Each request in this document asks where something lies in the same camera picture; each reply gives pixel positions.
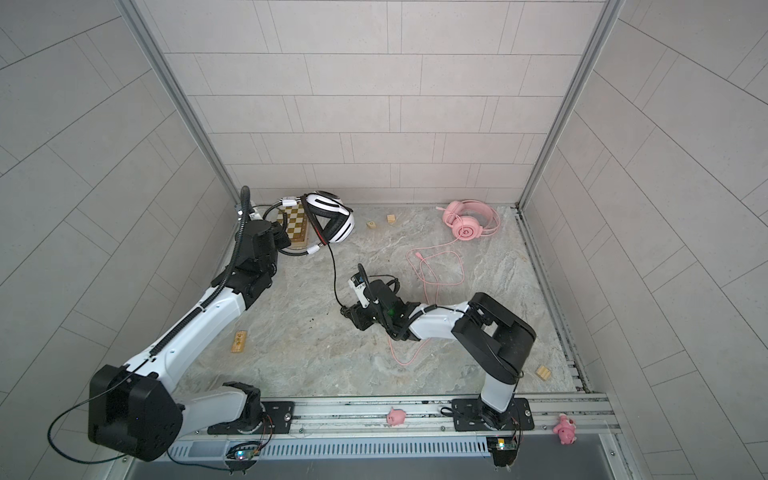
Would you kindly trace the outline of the white black headphones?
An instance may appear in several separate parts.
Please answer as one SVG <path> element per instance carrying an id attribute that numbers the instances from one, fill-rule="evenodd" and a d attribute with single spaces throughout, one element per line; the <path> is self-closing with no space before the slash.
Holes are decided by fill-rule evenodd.
<path id="1" fill-rule="evenodd" d="M 354 229 L 354 210 L 344 205 L 335 194 L 321 190 L 303 194 L 300 197 L 283 197 L 280 201 L 270 205 L 265 210 L 263 217 L 266 218 L 279 207 L 287 208 L 298 205 L 302 206 L 305 218 L 312 226 L 318 243 L 303 251 L 279 249 L 279 252 L 284 255 L 294 257 L 312 255 L 322 247 L 331 250 L 330 245 L 332 243 L 344 241 Z"/>

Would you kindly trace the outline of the pink headphones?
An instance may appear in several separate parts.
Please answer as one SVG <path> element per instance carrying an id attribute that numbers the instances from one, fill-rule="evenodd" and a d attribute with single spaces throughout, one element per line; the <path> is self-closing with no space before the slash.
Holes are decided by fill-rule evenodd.
<path id="1" fill-rule="evenodd" d="M 497 211 L 479 200 L 456 200 L 439 210 L 443 223 L 460 241 L 493 236 L 501 226 Z"/>

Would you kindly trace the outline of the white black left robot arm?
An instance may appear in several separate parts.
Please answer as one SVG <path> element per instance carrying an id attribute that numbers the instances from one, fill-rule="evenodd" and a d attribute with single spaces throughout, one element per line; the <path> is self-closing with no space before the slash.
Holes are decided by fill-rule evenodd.
<path id="1" fill-rule="evenodd" d="M 232 259 L 201 300 L 142 352 L 92 377 L 89 440 L 152 461 L 196 431 L 249 434 L 266 428 L 261 393 L 252 385 L 226 382 L 184 398 L 172 393 L 208 344 L 271 286 L 278 251 L 289 244 L 279 223 L 242 219 Z"/>

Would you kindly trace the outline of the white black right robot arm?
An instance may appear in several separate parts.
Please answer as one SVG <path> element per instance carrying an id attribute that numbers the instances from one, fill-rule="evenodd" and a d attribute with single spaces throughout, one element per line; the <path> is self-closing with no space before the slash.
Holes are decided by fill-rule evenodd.
<path id="1" fill-rule="evenodd" d="M 467 302 L 442 306 L 403 301 L 396 278 L 371 281 L 361 271 L 348 284 L 357 303 L 341 313 L 357 329 L 377 324 L 392 341 L 458 341 L 485 372 L 475 417 L 491 430 L 510 430 L 521 423 L 514 417 L 513 397 L 537 339 L 528 323 L 482 292 Z"/>

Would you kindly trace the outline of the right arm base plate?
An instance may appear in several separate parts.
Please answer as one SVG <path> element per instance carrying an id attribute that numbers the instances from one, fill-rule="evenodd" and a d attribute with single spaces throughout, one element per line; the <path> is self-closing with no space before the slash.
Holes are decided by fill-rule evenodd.
<path id="1" fill-rule="evenodd" d="M 532 431 L 535 429 L 530 405 L 525 398 L 513 398 L 507 409 L 499 413 L 480 397 L 455 398 L 440 413 L 452 419 L 458 432 L 472 431 Z"/>

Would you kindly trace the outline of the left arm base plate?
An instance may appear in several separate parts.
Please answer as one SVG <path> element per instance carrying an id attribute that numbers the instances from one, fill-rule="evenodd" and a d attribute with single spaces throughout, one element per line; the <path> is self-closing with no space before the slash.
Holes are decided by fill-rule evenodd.
<path id="1" fill-rule="evenodd" d="M 246 419 L 244 414 L 231 422 L 219 423 L 207 428 L 209 435 L 268 435 L 287 434 L 295 410 L 291 401 L 266 401 L 261 403 L 262 411 L 253 419 Z"/>

